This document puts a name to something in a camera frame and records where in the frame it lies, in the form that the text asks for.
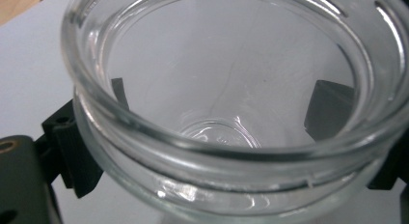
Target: clear glass jar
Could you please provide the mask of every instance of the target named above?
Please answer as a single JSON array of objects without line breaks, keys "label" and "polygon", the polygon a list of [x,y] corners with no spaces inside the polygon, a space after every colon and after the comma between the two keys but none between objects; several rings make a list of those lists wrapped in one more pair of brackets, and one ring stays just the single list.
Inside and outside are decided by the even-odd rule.
[{"label": "clear glass jar", "polygon": [[[77,123],[112,178],[174,215],[306,220],[363,188],[408,126],[406,17],[399,0],[72,0]],[[347,116],[309,111],[320,82],[350,92],[323,87]],[[341,126],[317,138],[308,119]]]}]

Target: jar mouth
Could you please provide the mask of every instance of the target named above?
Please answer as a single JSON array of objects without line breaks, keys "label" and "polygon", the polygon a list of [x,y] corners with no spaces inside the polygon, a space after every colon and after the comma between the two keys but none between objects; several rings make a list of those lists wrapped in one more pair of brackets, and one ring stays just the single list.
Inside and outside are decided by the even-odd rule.
[{"label": "jar mouth", "polygon": [[[63,56],[68,67],[76,90],[94,105],[101,113],[114,117],[114,120],[123,128],[137,130],[148,137],[160,140],[174,147],[186,151],[209,154],[214,156],[236,158],[243,160],[296,160],[315,157],[329,157],[340,154],[352,154],[362,148],[369,148],[372,144],[383,142],[386,138],[401,132],[409,123],[409,95],[404,94],[409,88],[409,77],[406,73],[408,65],[406,60],[409,57],[407,48],[409,47],[407,30],[409,22],[404,19],[409,15],[407,8],[398,0],[376,1],[374,6],[380,8],[383,19],[392,27],[392,33],[397,42],[397,51],[400,54],[400,81],[395,84],[396,97],[390,101],[390,105],[385,107],[382,119],[374,119],[352,126],[353,131],[347,131],[342,135],[331,139],[325,139],[313,144],[302,146],[286,146],[285,148],[258,148],[244,149],[236,146],[218,145],[205,143],[202,141],[185,138],[174,134],[171,131],[158,126],[138,114],[123,107],[112,95],[101,86],[97,73],[92,74],[90,64],[84,60],[81,54],[80,40],[81,25],[87,18],[90,10],[99,0],[72,0],[66,11],[62,25],[62,49]],[[140,0],[137,3],[148,3],[149,0]],[[327,15],[341,19],[345,12],[330,4],[329,9],[324,5],[316,3],[314,0],[305,0],[303,3],[310,3],[309,6],[325,9]],[[376,56],[368,56],[369,61]],[[376,98],[372,96],[367,104],[376,104]]]}]

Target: white surface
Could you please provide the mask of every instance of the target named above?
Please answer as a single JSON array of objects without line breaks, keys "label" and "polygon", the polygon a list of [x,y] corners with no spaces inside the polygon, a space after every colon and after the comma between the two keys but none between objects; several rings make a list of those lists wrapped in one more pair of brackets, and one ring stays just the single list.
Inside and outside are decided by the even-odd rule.
[{"label": "white surface", "polygon": [[[45,0],[0,26],[0,137],[40,137],[41,122],[71,99],[72,83],[59,45],[68,1]],[[141,204],[106,175],[81,200],[60,178],[53,185],[66,224],[164,223],[159,211]],[[305,224],[398,224],[402,188],[399,182],[392,192],[365,189],[343,207]]]}]

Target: glass jar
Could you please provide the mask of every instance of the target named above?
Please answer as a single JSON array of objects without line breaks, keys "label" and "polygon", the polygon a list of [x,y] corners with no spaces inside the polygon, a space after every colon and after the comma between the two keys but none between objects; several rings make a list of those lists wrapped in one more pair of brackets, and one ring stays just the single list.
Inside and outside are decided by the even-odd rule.
[{"label": "glass jar", "polygon": [[77,123],[112,178],[185,220],[307,220],[408,126],[407,17],[399,0],[72,0]]}]

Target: glass lip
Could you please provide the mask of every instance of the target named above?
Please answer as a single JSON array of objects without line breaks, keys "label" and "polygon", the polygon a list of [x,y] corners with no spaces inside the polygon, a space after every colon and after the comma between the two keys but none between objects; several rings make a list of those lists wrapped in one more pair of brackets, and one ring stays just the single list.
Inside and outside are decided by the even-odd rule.
[{"label": "glass lip", "polygon": [[[197,141],[190,138],[184,138],[174,134],[164,127],[157,126],[154,123],[140,117],[136,113],[125,109],[115,99],[113,99],[96,80],[87,71],[87,67],[80,57],[79,46],[72,40],[77,40],[75,22],[81,19],[82,5],[87,1],[71,0],[64,14],[61,29],[61,49],[63,59],[71,76],[75,88],[82,96],[91,101],[94,107],[99,110],[103,107],[103,113],[109,112],[114,115],[119,125],[127,128],[137,129],[138,132],[146,134],[150,138],[165,142],[181,150],[197,152],[200,154],[209,154],[221,157],[248,159],[248,160],[295,160],[297,158],[317,158],[338,156],[341,154],[353,154],[356,151],[370,148],[370,146],[380,143],[390,136],[399,134],[409,126],[409,98],[400,102],[399,109],[395,110],[392,115],[377,122],[373,126],[358,128],[352,132],[346,132],[341,136],[332,139],[322,140],[309,145],[300,146],[279,146],[274,148],[237,148],[235,146],[217,145]],[[389,0],[405,10],[400,12],[408,13],[405,5],[399,0]],[[402,19],[405,27],[409,27],[409,20]],[[408,40],[403,41],[404,55],[409,59]],[[406,63],[406,71],[409,73],[409,66]]]}]

